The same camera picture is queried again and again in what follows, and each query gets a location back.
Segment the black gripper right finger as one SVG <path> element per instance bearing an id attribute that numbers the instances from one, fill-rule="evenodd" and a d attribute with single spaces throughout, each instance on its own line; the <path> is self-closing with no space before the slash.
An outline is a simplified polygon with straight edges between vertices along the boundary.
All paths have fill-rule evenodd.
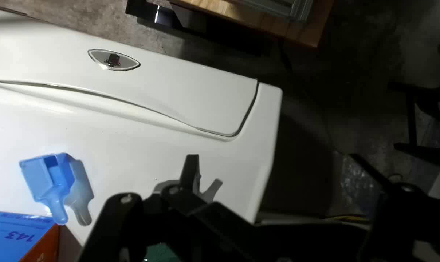
<path id="1" fill-rule="evenodd" d="M 416 242 L 428 244 L 440 257 L 440 198 L 406 182 L 392 182 L 365 159 L 351 159 L 381 190 L 360 262 L 424 262 L 414 255 Z"/>

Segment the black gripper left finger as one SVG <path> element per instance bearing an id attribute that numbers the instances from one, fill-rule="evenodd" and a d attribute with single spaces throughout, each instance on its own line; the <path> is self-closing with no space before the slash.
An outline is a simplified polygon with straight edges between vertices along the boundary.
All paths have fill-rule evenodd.
<path id="1" fill-rule="evenodd" d="M 141 197 L 116 194 L 109 197 L 78 257 L 78 262 L 143 262 L 147 248 L 138 233 Z"/>

